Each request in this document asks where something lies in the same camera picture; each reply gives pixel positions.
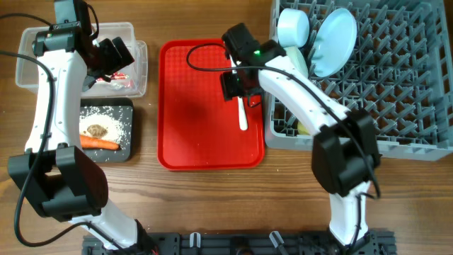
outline yellow object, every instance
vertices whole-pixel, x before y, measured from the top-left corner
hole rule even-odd
[[[297,123],[297,131],[299,131],[299,135],[310,135],[309,131],[300,123]]]

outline plastic bin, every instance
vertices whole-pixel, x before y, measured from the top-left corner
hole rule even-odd
[[[30,57],[35,57],[32,49],[32,42],[36,34],[47,30],[48,27],[27,28],[22,33],[19,53]],[[136,41],[134,27],[131,23],[100,23],[99,36],[100,42],[106,38],[113,39],[120,36],[127,48],[135,59],[131,65],[121,69],[118,73],[122,77],[112,80],[111,83],[105,81],[96,82],[91,89],[82,92],[83,98],[88,97],[140,97],[146,93],[148,78],[148,52],[147,45],[143,41]],[[24,59],[18,59],[16,65],[16,85],[28,89],[33,93],[38,92],[38,68],[36,64]]]
[[[442,0],[274,0],[270,38],[284,8],[309,16],[307,60],[323,20],[338,8],[356,17],[357,43],[348,63],[328,78],[312,80],[350,109],[365,108],[375,119],[385,157],[437,160],[453,152],[453,66]],[[265,141],[269,147],[311,150],[297,120],[278,101],[265,97]]]

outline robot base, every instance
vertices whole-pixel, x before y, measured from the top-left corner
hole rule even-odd
[[[240,255],[281,254],[274,248],[266,234],[201,234],[201,248],[190,248],[189,235],[178,233],[156,233],[149,236],[158,244],[161,255]],[[326,232],[302,232],[282,234],[284,247],[289,255],[340,255],[344,254],[332,235]],[[370,230],[357,241],[351,255],[396,255],[393,232]],[[122,254],[108,251],[95,237],[84,237],[83,255]]]

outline clear plastic container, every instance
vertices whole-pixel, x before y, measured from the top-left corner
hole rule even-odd
[[[35,57],[32,49],[32,42],[36,34],[40,31],[47,30],[48,27],[27,28],[22,33],[21,43],[19,45],[19,54]],[[148,52],[147,45],[143,41],[136,41],[134,27],[131,23],[100,23],[99,36],[97,41],[100,42],[106,38],[113,39],[121,37],[127,48],[135,59],[131,65],[121,69],[116,79],[108,83],[105,81],[96,82],[93,87],[82,92],[83,98],[89,97],[140,97],[147,91],[148,79]],[[28,89],[33,93],[38,92],[38,67],[36,64],[24,59],[18,59],[16,65],[16,85]]]

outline white plate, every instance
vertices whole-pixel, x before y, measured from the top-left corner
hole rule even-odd
[[[328,77],[346,64],[357,40],[357,24],[354,16],[345,8],[331,13],[323,22],[316,36],[316,51],[311,64],[316,64],[314,73]]]

